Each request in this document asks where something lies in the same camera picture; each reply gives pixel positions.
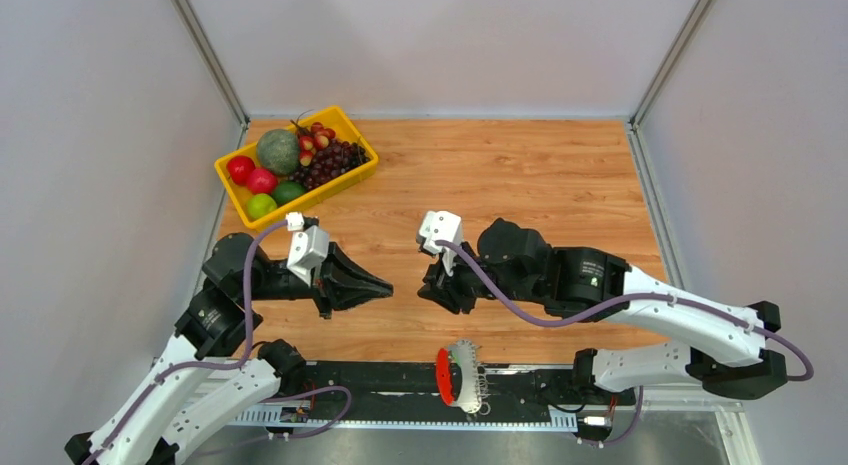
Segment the metal key holder red handle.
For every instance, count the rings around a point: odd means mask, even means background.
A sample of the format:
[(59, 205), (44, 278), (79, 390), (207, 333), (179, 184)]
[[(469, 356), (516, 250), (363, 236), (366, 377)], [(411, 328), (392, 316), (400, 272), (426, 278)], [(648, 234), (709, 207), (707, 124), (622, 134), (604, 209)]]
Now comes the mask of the metal key holder red handle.
[(477, 357), (478, 346), (459, 339), (440, 348), (435, 359), (435, 377), (442, 402), (466, 414), (486, 416), (489, 383)]

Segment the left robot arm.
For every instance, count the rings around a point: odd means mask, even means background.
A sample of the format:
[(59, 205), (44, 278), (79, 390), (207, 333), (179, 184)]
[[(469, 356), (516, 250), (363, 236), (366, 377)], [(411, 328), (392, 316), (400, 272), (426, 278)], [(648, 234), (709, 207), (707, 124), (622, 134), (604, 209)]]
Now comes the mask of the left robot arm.
[(262, 318), (254, 302), (306, 299), (328, 318), (388, 298), (394, 288), (352, 261), (316, 222), (291, 232), (284, 259), (270, 258), (258, 235), (217, 242), (203, 286), (142, 382), (104, 425), (66, 443), (73, 463), (182, 464), (246, 409), (316, 397), (294, 346), (256, 344)]

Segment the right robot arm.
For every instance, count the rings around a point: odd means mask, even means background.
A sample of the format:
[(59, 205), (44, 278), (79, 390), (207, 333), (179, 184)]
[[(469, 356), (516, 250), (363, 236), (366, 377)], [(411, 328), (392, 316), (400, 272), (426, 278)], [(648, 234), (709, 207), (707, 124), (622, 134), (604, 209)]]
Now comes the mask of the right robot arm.
[(573, 361), (571, 388), (584, 402), (638, 386), (697, 384), (730, 399), (759, 399), (787, 384), (785, 357), (769, 348), (777, 305), (723, 304), (652, 277), (591, 247), (556, 247), (533, 229), (495, 220), (470, 245), (459, 216), (430, 211), (416, 241), (434, 258), (419, 296), (454, 314), (496, 300), (527, 323), (560, 328), (609, 322), (662, 335), (630, 350), (589, 348)]

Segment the key with green tag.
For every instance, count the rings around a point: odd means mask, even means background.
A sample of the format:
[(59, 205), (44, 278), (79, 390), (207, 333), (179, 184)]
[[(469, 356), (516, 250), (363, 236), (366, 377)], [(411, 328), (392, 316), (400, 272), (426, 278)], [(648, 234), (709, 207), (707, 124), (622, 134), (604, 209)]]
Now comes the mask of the key with green tag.
[(462, 380), (462, 371), (459, 363), (453, 356), (449, 358), (450, 379), (454, 387), (459, 387)]

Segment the dark green lime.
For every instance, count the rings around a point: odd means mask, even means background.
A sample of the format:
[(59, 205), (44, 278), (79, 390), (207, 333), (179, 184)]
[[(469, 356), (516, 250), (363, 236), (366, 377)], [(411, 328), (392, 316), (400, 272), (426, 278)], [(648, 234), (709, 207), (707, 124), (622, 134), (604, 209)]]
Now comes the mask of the dark green lime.
[(282, 207), (300, 198), (306, 192), (307, 189), (302, 184), (295, 181), (284, 181), (271, 191), (270, 196), (278, 207)]

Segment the light green apple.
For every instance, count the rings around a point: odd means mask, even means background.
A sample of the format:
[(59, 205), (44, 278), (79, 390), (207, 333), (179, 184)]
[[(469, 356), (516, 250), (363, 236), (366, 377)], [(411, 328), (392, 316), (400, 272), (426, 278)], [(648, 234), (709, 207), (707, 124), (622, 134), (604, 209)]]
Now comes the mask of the light green apple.
[(251, 221), (259, 220), (278, 208), (274, 198), (266, 193), (253, 195), (246, 203), (246, 214)]

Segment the dark purple grape bunch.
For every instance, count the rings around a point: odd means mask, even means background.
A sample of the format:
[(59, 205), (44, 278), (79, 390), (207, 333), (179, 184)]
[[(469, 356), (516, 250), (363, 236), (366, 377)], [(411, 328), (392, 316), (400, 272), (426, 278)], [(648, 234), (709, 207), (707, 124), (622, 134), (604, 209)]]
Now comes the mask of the dark purple grape bunch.
[(311, 191), (370, 161), (371, 157), (359, 143), (332, 142), (326, 150), (316, 155), (309, 167), (302, 167), (299, 163), (288, 180), (298, 182)]

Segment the pink red apple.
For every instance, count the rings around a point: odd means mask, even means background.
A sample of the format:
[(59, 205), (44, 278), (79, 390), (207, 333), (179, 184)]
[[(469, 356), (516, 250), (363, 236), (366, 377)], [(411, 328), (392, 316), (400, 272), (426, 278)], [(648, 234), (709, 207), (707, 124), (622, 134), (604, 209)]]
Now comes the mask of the pink red apple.
[(246, 181), (246, 188), (254, 195), (270, 195), (278, 184), (278, 178), (271, 171), (259, 167), (252, 170), (249, 174)]

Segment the green melon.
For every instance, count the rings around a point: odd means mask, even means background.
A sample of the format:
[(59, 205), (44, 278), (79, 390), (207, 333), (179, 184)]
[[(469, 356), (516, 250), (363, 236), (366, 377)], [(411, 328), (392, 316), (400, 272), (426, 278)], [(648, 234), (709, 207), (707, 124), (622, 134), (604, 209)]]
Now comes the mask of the green melon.
[(256, 146), (260, 165), (275, 175), (290, 175), (299, 166), (300, 146), (297, 136), (285, 129), (264, 133)]

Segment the red cherries bunch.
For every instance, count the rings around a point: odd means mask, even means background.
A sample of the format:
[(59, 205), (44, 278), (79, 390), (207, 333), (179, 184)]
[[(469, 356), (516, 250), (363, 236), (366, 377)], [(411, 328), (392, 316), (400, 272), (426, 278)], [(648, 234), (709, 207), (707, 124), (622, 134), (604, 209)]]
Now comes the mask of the red cherries bunch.
[(326, 150), (336, 138), (335, 130), (325, 127), (322, 122), (313, 122), (308, 126), (294, 120), (290, 123), (295, 127), (300, 147), (299, 163), (302, 167), (309, 167), (316, 155)]

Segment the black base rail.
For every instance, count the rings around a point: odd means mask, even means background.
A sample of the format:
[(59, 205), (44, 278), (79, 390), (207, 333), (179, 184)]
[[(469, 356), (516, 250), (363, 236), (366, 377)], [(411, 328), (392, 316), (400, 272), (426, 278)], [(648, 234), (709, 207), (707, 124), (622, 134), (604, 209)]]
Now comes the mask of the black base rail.
[(260, 403), (234, 419), (237, 426), (275, 431), (317, 428), (336, 418), (339, 428), (575, 432), (585, 417), (612, 420), (613, 407), (635, 405), (634, 390), (612, 394), (579, 386), (568, 366), (487, 364), (487, 397), (471, 414), (443, 403), (436, 366), (425, 362), (310, 362), (303, 390), (314, 399)]

